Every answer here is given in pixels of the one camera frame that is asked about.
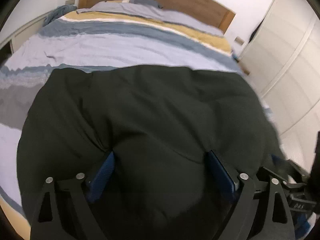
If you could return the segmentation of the black puffer jacket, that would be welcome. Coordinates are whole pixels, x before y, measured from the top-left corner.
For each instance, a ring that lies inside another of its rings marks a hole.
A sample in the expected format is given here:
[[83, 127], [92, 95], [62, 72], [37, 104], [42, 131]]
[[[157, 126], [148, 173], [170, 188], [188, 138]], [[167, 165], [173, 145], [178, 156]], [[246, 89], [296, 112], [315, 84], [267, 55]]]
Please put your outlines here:
[[275, 170], [278, 135], [236, 73], [133, 66], [55, 69], [17, 150], [22, 207], [32, 221], [45, 180], [114, 171], [92, 212], [108, 239], [210, 239], [231, 208], [208, 152], [249, 176]]

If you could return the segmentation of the wooden nightstand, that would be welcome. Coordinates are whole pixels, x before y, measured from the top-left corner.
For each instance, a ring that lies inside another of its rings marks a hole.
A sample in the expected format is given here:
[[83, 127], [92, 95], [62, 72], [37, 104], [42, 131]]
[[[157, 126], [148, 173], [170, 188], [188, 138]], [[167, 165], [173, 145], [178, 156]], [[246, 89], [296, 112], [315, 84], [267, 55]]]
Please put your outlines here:
[[237, 63], [240, 66], [241, 70], [244, 72], [244, 74], [249, 76], [250, 75], [250, 71], [247, 68], [245, 62], [243, 60], [238, 60]]

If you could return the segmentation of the white wardrobe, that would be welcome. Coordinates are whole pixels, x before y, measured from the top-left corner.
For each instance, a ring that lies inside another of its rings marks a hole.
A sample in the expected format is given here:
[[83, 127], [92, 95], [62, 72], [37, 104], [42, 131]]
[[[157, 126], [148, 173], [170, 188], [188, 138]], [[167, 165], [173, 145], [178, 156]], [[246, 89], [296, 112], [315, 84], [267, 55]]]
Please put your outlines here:
[[274, 0], [240, 62], [271, 110], [285, 156], [310, 171], [319, 132], [319, 18], [307, 0]]

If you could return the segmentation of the striped bed cover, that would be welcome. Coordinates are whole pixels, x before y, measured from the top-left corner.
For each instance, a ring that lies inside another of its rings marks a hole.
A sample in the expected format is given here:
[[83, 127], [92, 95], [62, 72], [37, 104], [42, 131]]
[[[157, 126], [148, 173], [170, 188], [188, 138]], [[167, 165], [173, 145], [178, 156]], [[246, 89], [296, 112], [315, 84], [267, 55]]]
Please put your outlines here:
[[244, 71], [220, 30], [178, 11], [142, 3], [100, 2], [66, 13], [27, 39], [1, 68], [1, 207], [29, 236], [18, 188], [17, 146], [27, 112], [55, 68], [91, 72], [137, 64]]

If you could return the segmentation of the white low shelf unit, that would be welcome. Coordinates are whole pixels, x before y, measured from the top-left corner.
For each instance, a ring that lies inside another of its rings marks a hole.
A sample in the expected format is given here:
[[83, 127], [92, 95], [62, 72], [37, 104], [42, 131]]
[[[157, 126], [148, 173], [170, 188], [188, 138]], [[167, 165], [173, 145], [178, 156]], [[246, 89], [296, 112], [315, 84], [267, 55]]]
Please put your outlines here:
[[50, 11], [24, 24], [1, 42], [1, 63], [7, 60], [27, 39], [42, 28], [43, 22], [49, 13]]

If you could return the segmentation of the blue cloth beside bed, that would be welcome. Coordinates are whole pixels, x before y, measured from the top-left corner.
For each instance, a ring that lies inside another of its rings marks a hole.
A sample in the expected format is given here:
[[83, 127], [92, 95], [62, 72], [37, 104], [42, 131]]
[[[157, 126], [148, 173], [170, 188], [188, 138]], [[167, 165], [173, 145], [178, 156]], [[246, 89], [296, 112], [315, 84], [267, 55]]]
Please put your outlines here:
[[44, 19], [44, 22], [42, 24], [43, 27], [47, 26], [48, 24], [50, 24], [51, 22], [53, 22], [54, 20], [57, 20], [58, 18], [64, 16], [65, 14], [75, 11], [77, 9], [77, 6], [75, 5], [70, 5], [70, 4], [66, 4], [66, 5], [62, 5], [57, 7], [56, 9], [52, 10]]

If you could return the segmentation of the wall switch plate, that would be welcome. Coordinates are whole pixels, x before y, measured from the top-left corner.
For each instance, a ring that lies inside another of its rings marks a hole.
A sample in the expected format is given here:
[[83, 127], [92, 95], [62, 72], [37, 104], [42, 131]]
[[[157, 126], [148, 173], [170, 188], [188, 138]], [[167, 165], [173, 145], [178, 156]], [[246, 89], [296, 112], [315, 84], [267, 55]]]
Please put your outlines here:
[[244, 40], [238, 36], [234, 39], [234, 42], [236, 42], [237, 44], [239, 44], [241, 46], [244, 44]]

